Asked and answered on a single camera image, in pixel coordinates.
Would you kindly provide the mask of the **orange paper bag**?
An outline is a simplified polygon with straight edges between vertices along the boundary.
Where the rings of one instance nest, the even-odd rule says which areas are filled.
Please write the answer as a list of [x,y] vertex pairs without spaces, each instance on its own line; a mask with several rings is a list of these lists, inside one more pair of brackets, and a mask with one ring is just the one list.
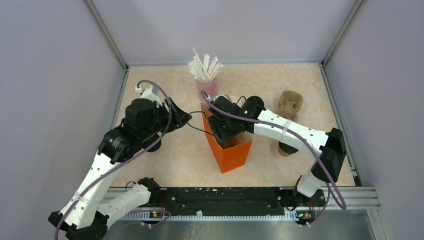
[[203,130],[205,131],[204,136],[220,172],[225,174],[243,167],[247,162],[252,147],[252,135],[248,132],[244,132],[230,140],[225,140],[223,143],[217,143],[215,137],[212,135],[212,129],[208,122],[208,119],[212,117],[212,113],[209,112],[209,105],[204,102],[200,103],[200,111],[205,113],[202,117]]

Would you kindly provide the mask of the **brown paper coffee cup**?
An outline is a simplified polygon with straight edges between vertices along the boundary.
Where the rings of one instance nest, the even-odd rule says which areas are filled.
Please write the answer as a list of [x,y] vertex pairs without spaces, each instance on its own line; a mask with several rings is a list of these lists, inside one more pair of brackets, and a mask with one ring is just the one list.
[[278,147],[277,150],[278,150],[278,153],[283,157],[290,157],[292,155],[290,152],[287,153],[287,152],[283,151],[283,149],[280,148],[280,147]]

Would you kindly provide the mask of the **black plastic cup lid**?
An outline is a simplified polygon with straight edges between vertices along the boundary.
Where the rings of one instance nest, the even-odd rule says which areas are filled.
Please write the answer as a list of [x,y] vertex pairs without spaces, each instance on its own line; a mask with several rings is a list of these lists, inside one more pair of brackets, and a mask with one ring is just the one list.
[[297,148],[294,148],[294,147],[292,147],[292,146],[290,146],[290,145],[287,145],[287,144],[285,144],[285,143],[282,143],[282,142],[279,142],[279,143],[278,143],[278,146],[279,146],[281,149],[283,149],[283,151],[284,151],[284,152],[286,152],[286,153],[295,154],[295,153],[297,153],[297,152],[299,151]]

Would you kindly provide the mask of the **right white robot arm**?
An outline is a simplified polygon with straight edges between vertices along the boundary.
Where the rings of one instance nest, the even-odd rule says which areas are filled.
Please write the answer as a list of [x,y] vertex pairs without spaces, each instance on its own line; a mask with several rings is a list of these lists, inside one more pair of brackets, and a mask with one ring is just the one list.
[[314,159],[293,192],[297,205],[307,206],[320,187],[338,182],[347,155],[341,130],[322,131],[300,125],[267,109],[258,96],[251,96],[238,106],[224,95],[210,97],[204,91],[201,95],[213,114],[212,131],[218,142],[248,132],[274,139]]

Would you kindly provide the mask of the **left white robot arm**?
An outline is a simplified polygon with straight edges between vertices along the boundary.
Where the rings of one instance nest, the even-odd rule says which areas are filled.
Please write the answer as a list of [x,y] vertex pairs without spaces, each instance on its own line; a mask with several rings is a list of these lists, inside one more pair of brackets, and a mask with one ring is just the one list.
[[105,134],[75,195],[62,210],[50,215],[49,222],[57,231],[64,231],[69,240],[101,240],[115,222],[133,209],[156,206],[161,187],[148,177],[107,203],[103,199],[133,158],[158,150],[166,134],[183,128],[191,119],[171,98],[163,103],[147,98],[134,100],[126,108],[121,124]]

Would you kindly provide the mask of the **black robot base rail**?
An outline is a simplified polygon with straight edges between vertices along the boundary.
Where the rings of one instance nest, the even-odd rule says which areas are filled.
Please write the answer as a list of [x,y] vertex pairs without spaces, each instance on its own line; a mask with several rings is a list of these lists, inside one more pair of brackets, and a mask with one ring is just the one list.
[[291,187],[169,187],[154,194],[143,210],[166,210],[173,217],[274,217],[290,210],[325,205],[323,190],[312,198],[295,196]]

